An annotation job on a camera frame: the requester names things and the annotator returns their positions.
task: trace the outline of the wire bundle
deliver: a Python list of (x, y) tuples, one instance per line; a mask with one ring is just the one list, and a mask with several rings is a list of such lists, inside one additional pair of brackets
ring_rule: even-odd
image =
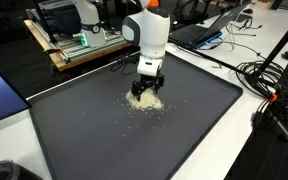
[(252, 27), (252, 24), (253, 24), (253, 18), (250, 18), (250, 19), (247, 19), (245, 20), (244, 24), (242, 26), (237, 26), (233, 23), (230, 23), (228, 25), (225, 26), (227, 32), (231, 35), (244, 35), (244, 36), (256, 36), (256, 34), (247, 34), (247, 33), (234, 33), (233, 31), (233, 27), (236, 27), (238, 28), (238, 31), (242, 30), (242, 29), (259, 29), (261, 28), (263, 25), (259, 25), (258, 27)]
[(253, 119), (256, 129), (271, 129), (278, 121), (285, 121), (288, 114), (288, 75), (277, 63), (272, 62), (265, 72), (260, 71), (264, 61), (244, 62), (237, 66), (243, 73), (237, 73), (238, 80), (251, 92), (265, 101), (259, 107), (259, 114), (265, 114), (268, 121), (259, 125), (262, 119)]

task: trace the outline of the laptop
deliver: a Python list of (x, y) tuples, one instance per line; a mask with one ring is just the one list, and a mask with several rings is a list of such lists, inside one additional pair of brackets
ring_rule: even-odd
[(209, 28), (191, 24), (175, 30), (170, 33), (169, 41), (178, 45), (188, 45), (197, 49), (203, 46), (206, 42), (220, 37), (222, 35), (221, 29), (223, 29), (230, 21), (235, 19), (247, 5), (248, 3), (221, 12), (219, 17)]

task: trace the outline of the desk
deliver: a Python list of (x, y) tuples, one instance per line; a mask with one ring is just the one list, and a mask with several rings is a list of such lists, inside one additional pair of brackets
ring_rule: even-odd
[[(204, 26), (209, 26), (212, 21), (214, 19), (205, 21)], [(256, 33), (257, 36), (236, 36), (236, 42), (253, 47), (263, 56), (267, 56), (288, 29), (288, 11), (268, 11), (254, 8), (253, 24), (254, 26), (263, 24), (263, 28), (259, 30), (247, 30), (248, 33)], [(288, 51), (288, 44), (282, 52), (286, 50)], [(216, 65), (215, 63), (182, 52), (173, 44), (167, 44), (167, 51), (241, 86), (235, 74), (227, 68), (214, 69), (211, 66)], [(205, 53), (232, 65), (243, 61), (257, 60), (253, 52), (244, 48), (236, 47), (233, 52), (230, 52), (230, 45), (227, 44), (212, 51), (205, 51)], [(285, 67), (288, 61), (277, 56), (275, 62)], [(261, 102), (262, 99), (244, 89), (241, 98), (208, 133), (173, 179), (223, 179), (252, 132), (251, 116)], [(11, 158), (43, 179), (51, 179), (28, 111), (0, 121), (0, 126), (2, 126), (0, 130), (0, 160)]]
[[(47, 41), (47, 39), (43, 36), (41, 31), (39, 30), (39, 28), (36, 25), (34, 25), (34, 23), (31, 20), (24, 20), (24, 26), (30, 32), (30, 34), (32, 34), (32, 36), (36, 39), (36, 41), (40, 44), (43, 51), (48, 49), (54, 49), (54, 46), (52, 46), (52, 44), (49, 43), (49, 41)], [(94, 51), (89, 52), (88, 54), (85, 53), (83, 56), (76, 57), (76, 60), (71, 62), (65, 62), (63, 57), (55, 53), (50, 54), (49, 59), (51, 60), (52, 65), (54, 65), (56, 69), (61, 72), (129, 46), (129, 44), (124, 41), (123, 37), (117, 37), (117, 39), (112, 41), (114, 42), (109, 43), (111, 41), (108, 41), (108, 43), (106, 45), (103, 45), (103, 47), (98, 49), (94, 48), (95, 49)]]

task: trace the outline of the floor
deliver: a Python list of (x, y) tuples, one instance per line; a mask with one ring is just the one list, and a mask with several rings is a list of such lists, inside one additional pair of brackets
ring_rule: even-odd
[[(288, 115), (282, 123), (288, 130)], [(277, 126), (253, 131), (225, 179), (288, 180), (288, 143), (279, 140), (280, 134)]]
[[(171, 12), (175, 7), (174, 1), (165, 2), (168, 1), (163, 1), (162, 7)], [(23, 33), (7, 33), (1, 40), (3, 44), (0, 43), (0, 71), (24, 97), (59, 84), (37, 44), (23, 36)], [(92, 68), (96, 68), (96, 65), (87, 65), (84, 72)], [(288, 143), (279, 141), (278, 134), (277, 128), (253, 132), (226, 179), (288, 179)]]

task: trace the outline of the white object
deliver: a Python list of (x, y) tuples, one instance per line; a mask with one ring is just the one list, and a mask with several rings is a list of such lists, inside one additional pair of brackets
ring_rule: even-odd
[(139, 74), (156, 76), (162, 67), (168, 40), (170, 16), (163, 17), (147, 9), (126, 17), (122, 33), (125, 40), (141, 47)]
[(81, 33), (84, 33), (85, 40), (90, 47), (98, 47), (105, 44), (105, 35), (104, 29), (98, 28), (97, 26), (93, 28), (95, 32), (99, 31), (98, 33), (94, 33), (91, 30), (87, 30), (84, 28), (83, 25), (95, 25), (100, 22), (98, 17), (97, 8), (87, 0), (72, 0), (78, 14), (81, 18), (82, 30)]
[(144, 8), (150, 3), (151, 0), (140, 0), (142, 7)]

